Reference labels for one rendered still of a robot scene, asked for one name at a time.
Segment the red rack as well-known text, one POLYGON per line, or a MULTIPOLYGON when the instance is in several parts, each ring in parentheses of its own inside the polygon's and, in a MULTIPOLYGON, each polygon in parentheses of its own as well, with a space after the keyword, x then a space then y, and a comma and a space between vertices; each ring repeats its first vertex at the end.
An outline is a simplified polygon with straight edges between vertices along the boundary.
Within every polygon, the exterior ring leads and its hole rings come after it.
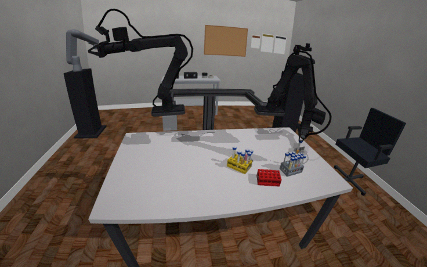
POLYGON ((258 185, 280 186, 281 175, 280 175, 280 171, 278 170, 258 169, 256 176, 257 176, 258 185))

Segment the yellow tube rack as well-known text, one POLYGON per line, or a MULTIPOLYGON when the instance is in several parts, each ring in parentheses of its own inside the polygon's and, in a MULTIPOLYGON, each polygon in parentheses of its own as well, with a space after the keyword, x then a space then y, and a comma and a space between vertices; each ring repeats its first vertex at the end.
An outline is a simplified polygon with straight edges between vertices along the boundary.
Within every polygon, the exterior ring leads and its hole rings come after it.
POLYGON ((252 160, 249 162, 249 164, 246 164, 247 161, 244 160, 243 165, 240 163, 237 163, 237 154, 235 154, 235 158, 232 158, 232 156, 227 160, 227 167, 232 168, 238 172, 241 172, 243 174, 246 174, 247 171, 251 168, 252 160), (236 167, 238 165, 238 168, 236 167), (240 169, 242 167, 242 169, 240 169))

